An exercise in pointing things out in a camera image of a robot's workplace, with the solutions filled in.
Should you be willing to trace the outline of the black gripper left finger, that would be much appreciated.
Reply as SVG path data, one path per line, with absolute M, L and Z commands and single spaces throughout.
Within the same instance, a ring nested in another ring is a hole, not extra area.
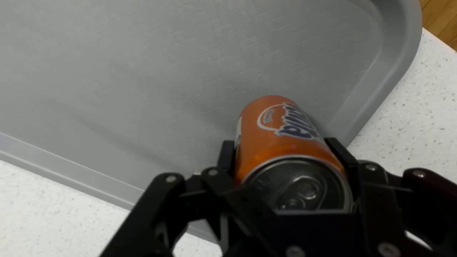
M 207 221 L 224 257 L 281 257 L 285 244 L 268 221 L 272 211 L 234 175 L 234 143 L 221 144 L 217 164 L 184 178 L 157 175 L 111 237 L 100 257 L 172 257 L 191 221 Z

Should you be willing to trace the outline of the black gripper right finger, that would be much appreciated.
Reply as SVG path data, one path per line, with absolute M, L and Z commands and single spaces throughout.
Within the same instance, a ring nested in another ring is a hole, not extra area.
M 334 137 L 325 144 L 347 171 L 367 257 L 457 257 L 455 183 L 422 167 L 394 175 Z

